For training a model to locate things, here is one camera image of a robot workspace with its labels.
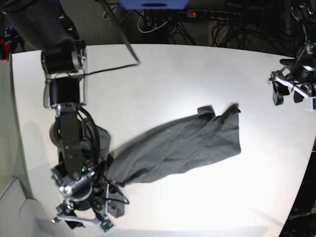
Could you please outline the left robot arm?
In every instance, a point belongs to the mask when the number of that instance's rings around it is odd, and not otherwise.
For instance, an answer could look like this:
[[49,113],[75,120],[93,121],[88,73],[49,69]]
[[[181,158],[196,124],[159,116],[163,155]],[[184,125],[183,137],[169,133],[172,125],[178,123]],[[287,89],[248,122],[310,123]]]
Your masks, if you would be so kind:
[[316,109],[316,16],[309,0],[292,0],[291,14],[297,21],[295,57],[281,59],[282,69],[271,72],[273,101],[283,104],[294,93],[294,102],[305,102],[307,111]]

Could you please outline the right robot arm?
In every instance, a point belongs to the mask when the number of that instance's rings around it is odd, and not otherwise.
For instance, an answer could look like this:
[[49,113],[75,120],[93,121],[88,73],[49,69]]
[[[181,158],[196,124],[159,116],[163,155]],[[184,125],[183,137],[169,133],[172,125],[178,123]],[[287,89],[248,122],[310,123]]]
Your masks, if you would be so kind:
[[85,109],[86,44],[57,0],[3,0],[0,11],[23,40],[41,51],[43,106],[56,111],[49,135],[58,164],[51,174],[63,202],[52,222],[65,221],[72,229],[90,223],[105,233],[114,226],[109,215],[122,211],[128,200],[105,175],[113,162],[111,138]]

